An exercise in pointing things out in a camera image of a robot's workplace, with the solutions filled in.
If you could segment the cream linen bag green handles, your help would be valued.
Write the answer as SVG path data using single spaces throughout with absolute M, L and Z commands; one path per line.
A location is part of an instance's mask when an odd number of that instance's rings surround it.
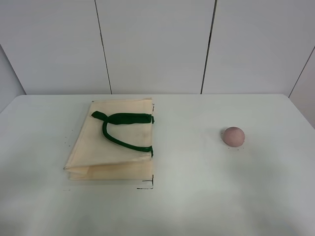
M 93 101 L 64 170 L 70 180 L 146 180 L 153 165 L 153 116 L 151 98 Z M 114 114 L 148 114 L 143 124 L 103 127 Z

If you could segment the pink peach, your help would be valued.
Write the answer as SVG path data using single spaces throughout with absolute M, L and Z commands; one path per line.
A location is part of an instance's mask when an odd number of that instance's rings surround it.
M 240 147 L 245 141 L 245 134 L 242 129 L 238 127 L 227 128 L 223 135 L 223 141 L 230 147 Z

